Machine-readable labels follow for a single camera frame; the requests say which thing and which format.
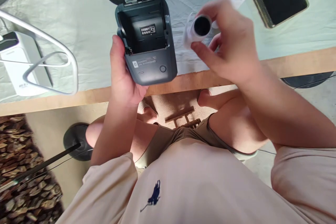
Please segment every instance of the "power button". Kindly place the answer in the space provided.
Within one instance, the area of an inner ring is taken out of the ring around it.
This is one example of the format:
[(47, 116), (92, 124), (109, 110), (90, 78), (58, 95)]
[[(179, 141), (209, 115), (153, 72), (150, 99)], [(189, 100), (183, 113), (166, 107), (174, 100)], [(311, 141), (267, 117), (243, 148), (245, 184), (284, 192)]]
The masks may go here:
[(161, 72), (165, 72), (167, 70), (166, 66), (162, 65), (160, 66), (160, 71)]

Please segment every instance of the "white cable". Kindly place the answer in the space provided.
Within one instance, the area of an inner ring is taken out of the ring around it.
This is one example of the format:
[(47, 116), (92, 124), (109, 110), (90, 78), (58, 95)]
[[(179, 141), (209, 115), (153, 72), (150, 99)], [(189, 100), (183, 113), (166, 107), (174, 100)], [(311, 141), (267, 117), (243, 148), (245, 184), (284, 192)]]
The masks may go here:
[[(58, 54), (58, 53), (61, 53), (61, 54), (65, 54), (66, 55), (66, 53), (65, 52), (61, 52), (61, 51), (56, 51), (56, 52), (52, 52), (52, 53), (50, 53), (50, 54), (47, 54), (46, 56), (44, 56), (42, 59), (44, 59), (44, 60), (46, 60), (46, 59), (48, 59), (49, 57), (51, 57), (51, 56), (53, 56), (54, 54)], [(0, 59), (0, 62), (11, 62), (11, 63), (18, 63), (18, 64), (26, 64), (26, 65), (34, 65), (34, 63), (29, 63), (29, 62), (20, 62), (20, 61), (8, 61), (8, 60), (2, 60), (2, 59)], [(71, 64), (71, 62), (69, 61), (69, 59), (68, 59), (68, 61), (65, 63), (65, 64), (62, 64), (62, 65), (49, 65), (49, 64), (39, 64), (38, 66), (39, 67), (67, 67), (67, 66), (69, 66)]]
[(5, 101), (5, 100), (7, 100), (7, 99), (14, 98), (14, 97), (17, 97), (17, 96), (18, 95), (15, 94), (15, 95), (12, 95), (12, 96), (5, 97), (5, 98), (3, 98), (3, 99), (0, 100), (0, 103), (3, 102), (3, 101)]
[(61, 94), (61, 95), (74, 95), (77, 93), (78, 91), (78, 66), (77, 66), (77, 61), (74, 57), (74, 55), (72, 54), (72, 52), (65, 46), (63, 45), (61, 42), (59, 42), (58, 40), (54, 39), (53, 37), (51, 37), (50, 35), (46, 34), (45, 32), (41, 31), (40, 29), (30, 25), (30, 24), (27, 24), (26, 22), (23, 22), (22, 20), (0, 10), (0, 17), (3, 17), (4, 19), (7, 19), (8, 21), (12, 22), (12, 23), (15, 23), (33, 33), (35, 33), (36, 35), (48, 40), (49, 42), (53, 43), (54, 45), (58, 46), (59, 48), (61, 48), (64, 53), (67, 55), (68, 57), (68, 62), (65, 64), (65, 65), (49, 65), (49, 66), (52, 66), (52, 67), (65, 67), (66, 65), (69, 65), (71, 64), (72, 66), (72, 72), (73, 72), (73, 91), (71, 93), (66, 93), (66, 92), (61, 92), (61, 91), (58, 91), (58, 90), (55, 90), (55, 89), (52, 89), (52, 88), (49, 88), (49, 87), (44, 87), (44, 86), (41, 86), (39, 84), (35, 84), (33, 82), (30, 82), (28, 80), (28, 75), (39, 65), (42, 65), (41, 63), (43, 63), (46, 59), (48, 59), (49, 57), (51, 57), (52, 55), (54, 55), (54, 53), (51, 53), (51, 54), (48, 54), (47, 56), (45, 57), (42, 57), (40, 61), (36, 62), (36, 63), (29, 63), (29, 64), (32, 64), (32, 66), (23, 74), (23, 80), (30, 84), (30, 85), (33, 85), (33, 86), (36, 86), (36, 87), (39, 87), (39, 88), (42, 88), (42, 89), (45, 89), (45, 90), (48, 90), (48, 91), (53, 91), (53, 92), (56, 92), (58, 94)]
[(1, 23), (2, 23), (2, 26), (6, 29), (6, 32), (8, 33), (8, 27), (7, 27), (7, 25), (6, 25), (6, 23), (5, 23), (5, 21), (0, 17), (0, 21), (1, 21)]

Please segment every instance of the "black pole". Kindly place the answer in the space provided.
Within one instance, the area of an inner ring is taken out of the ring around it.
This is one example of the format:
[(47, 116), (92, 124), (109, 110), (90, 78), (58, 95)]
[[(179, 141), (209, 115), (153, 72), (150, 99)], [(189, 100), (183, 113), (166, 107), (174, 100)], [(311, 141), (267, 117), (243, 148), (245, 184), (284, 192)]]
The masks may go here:
[(76, 150), (77, 148), (79, 148), (81, 146), (80, 143), (75, 144), (74, 146), (71, 146), (70, 148), (66, 149), (65, 151), (61, 152), (60, 154), (57, 154), (56, 156), (48, 159), (47, 161), (43, 162), (42, 164), (39, 164), (33, 168), (31, 168), (30, 170), (20, 174), (19, 176), (17, 176), (14, 180), (17, 181), (18, 183), (20, 183), (22, 180), (24, 180), (27, 176), (34, 174), (35, 172), (38, 172), (39, 170), (42, 170), (43, 168), (47, 167), (48, 165), (54, 163), (55, 161), (57, 161), (58, 159), (64, 157), (65, 155), (69, 154), (70, 152), (73, 152), (74, 150)]

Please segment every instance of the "black stand base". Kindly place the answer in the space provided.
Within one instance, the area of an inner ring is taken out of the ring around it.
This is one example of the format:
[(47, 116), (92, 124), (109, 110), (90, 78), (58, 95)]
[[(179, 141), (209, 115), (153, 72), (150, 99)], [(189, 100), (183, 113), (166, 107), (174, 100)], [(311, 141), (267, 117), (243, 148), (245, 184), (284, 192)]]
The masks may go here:
[(66, 131), (63, 137), (65, 149), (68, 149), (76, 144), (80, 144), (77, 149), (69, 153), (70, 156), (79, 161), (91, 160), (92, 147), (87, 143), (85, 137), (88, 126), (88, 124), (81, 122), (74, 124)]
[(285, 82), (288, 86), (292, 88), (312, 88), (315, 86), (320, 85), (321, 83), (325, 82), (328, 77), (330, 77), (333, 72), (325, 72), (325, 73), (316, 73), (312, 75), (302, 75), (302, 76), (294, 76), (294, 77), (287, 77), (282, 78), (282, 81)]

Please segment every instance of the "leg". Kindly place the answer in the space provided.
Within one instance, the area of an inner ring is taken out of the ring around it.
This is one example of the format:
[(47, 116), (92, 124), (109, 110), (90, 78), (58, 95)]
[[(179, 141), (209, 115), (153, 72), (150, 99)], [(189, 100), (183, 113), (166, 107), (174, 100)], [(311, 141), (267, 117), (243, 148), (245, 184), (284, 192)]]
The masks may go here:
[(198, 103), (218, 110), (209, 118), (209, 127), (232, 148), (249, 154), (267, 142), (238, 89), (216, 96), (202, 90)]
[[(86, 130), (86, 140), (91, 147), (94, 147), (97, 142), (104, 124), (104, 119), (105, 115), (99, 117), (93, 121)], [(158, 125), (149, 124), (147, 122), (154, 123), (156, 119), (157, 115), (148, 107), (144, 109), (143, 114), (137, 115), (137, 122), (135, 124), (134, 137), (131, 146), (134, 162), (136, 162), (145, 152), (158, 128)]]

